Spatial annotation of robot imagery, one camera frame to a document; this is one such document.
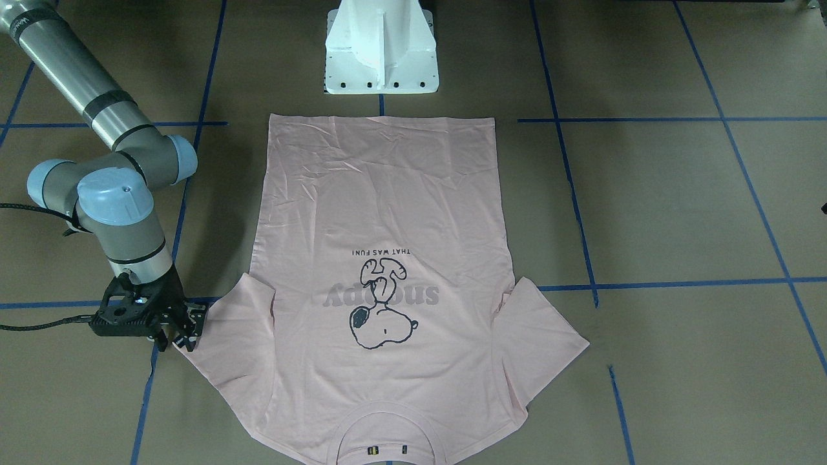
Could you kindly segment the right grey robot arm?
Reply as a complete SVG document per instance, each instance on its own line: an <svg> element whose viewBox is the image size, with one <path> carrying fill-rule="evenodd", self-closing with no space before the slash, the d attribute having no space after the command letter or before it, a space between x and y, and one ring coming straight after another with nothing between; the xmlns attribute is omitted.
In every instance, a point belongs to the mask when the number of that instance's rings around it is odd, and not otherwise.
<svg viewBox="0 0 827 465"><path fill-rule="evenodd" d="M86 161L52 159L26 181L33 210L52 214L69 233L98 239L112 268L98 309L63 318L98 336L144 336L158 351L194 351L206 309L184 294L154 191L188 180L197 153L179 135L162 134L57 12L54 1L3 1L2 33L60 91L109 153Z"/></svg>

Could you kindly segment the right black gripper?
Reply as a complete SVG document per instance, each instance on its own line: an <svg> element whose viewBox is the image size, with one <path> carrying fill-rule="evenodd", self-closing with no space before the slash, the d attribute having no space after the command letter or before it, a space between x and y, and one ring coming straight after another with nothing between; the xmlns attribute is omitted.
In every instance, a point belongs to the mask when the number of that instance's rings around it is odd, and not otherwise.
<svg viewBox="0 0 827 465"><path fill-rule="evenodd" d="M178 276L177 268L171 267L161 277L145 284L133 283L125 272L113 278L104 295L146 296L156 310L162 329L154 334L154 346L163 353L169 347L165 325L174 330L175 347L192 353L203 335L207 314L203 304L188 301Z"/></svg>

